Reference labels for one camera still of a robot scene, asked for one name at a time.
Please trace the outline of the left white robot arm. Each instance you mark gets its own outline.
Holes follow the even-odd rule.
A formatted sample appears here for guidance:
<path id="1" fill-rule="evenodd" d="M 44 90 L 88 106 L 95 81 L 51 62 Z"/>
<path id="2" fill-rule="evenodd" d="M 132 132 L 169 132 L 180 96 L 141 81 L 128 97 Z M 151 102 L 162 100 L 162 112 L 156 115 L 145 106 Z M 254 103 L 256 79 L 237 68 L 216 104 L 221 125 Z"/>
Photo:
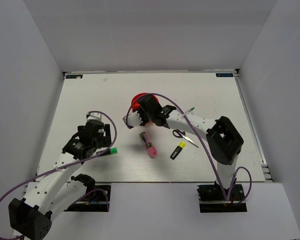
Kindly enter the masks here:
<path id="1" fill-rule="evenodd" d="M 96 181 L 74 173 L 98 149 L 112 143 L 109 124 L 90 119 L 80 125 L 62 148 L 54 164 L 54 172 L 44 176 L 21 200 L 14 198 L 8 205 L 10 226 L 30 240 L 42 240 L 53 220 L 78 200 L 95 196 Z"/>

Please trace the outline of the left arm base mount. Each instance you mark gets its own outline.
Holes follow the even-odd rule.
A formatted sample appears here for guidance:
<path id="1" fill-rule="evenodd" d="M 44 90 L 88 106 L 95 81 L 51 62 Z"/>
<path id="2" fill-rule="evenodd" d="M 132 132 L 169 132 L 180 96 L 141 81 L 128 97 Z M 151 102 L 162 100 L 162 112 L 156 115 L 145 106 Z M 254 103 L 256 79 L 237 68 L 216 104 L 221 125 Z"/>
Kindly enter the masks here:
<path id="1" fill-rule="evenodd" d="M 86 174 L 71 176 L 70 179 L 70 183 L 83 183 L 85 194 L 96 190 L 70 205 L 65 212 L 109 212 L 112 188 L 110 184 L 97 184 Z"/>

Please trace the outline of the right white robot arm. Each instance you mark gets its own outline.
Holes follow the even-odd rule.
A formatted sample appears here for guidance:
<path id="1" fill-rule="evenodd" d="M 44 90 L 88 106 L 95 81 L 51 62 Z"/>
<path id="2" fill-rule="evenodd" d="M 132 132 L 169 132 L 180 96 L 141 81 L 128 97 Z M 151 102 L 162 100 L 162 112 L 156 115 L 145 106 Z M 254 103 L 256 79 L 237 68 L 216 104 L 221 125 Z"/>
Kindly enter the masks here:
<path id="1" fill-rule="evenodd" d="M 161 106 L 157 93 L 145 93 L 135 99 L 139 108 L 128 111 L 123 121 L 131 129 L 149 122 L 158 127 L 181 130 L 197 136 L 216 176 L 216 195 L 228 201 L 234 193 L 237 159 L 244 140 L 230 119 L 208 119 L 185 113 L 175 102 Z"/>

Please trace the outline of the yellow highlighter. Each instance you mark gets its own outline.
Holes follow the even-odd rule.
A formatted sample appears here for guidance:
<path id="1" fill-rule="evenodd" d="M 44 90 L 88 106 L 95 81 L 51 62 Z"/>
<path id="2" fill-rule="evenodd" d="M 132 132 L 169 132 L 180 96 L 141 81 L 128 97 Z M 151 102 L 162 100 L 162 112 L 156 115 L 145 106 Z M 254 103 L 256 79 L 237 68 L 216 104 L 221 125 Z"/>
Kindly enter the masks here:
<path id="1" fill-rule="evenodd" d="M 186 146 L 186 143 L 181 141 L 179 143 L 179 145 L 175 148 L 175 150 L 172 152 L 172 154 L 170 155 L 170 159 L 175 160 L 176 157 L 180 154 L 180 152 L 184 149 L 185 146 Z"/>

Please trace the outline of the green white pen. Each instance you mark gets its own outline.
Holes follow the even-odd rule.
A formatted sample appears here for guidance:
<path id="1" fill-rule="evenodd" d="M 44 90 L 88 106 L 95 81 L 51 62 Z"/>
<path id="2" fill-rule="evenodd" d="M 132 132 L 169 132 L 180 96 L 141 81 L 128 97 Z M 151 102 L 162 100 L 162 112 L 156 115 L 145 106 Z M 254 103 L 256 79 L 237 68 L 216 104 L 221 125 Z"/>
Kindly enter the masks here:
<path id="1" fill-rule="evenodd" d="M 192 108 L 190 108 L 190 109 L 188 109 L 184 114 L 185 115 L 193 115 L 194 114 L 194 110 L 195 110 L 195 107 L 192 107 Z"/>

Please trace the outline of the green highlighter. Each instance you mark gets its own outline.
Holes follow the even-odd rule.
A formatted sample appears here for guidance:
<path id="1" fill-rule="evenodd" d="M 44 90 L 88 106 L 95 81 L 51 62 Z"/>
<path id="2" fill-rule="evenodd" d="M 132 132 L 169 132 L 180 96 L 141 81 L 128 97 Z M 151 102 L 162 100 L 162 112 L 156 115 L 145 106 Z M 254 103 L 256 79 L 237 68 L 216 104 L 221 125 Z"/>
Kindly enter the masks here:
<path id="1" fill-rule="evenodd" d="M 109 149 L 109 154 L 113 155 L 113 154 L 117 154 L 118 153 L 118 149 L 116 147 L 110 148 Z"/>

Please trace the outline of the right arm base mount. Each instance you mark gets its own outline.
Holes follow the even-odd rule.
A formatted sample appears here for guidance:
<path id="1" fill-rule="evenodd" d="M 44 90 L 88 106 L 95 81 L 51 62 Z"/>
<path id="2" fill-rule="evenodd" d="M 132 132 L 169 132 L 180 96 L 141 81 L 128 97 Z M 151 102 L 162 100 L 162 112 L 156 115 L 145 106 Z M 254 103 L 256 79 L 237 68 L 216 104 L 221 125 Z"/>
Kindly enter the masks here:
<path id="1" fill-rule="evenodd" d="M 244 189 L 236 184 L 226 201 L 217 184 L 197 185 L 200 213 L 245 213 L 247 205 L 244 201 Z"/>

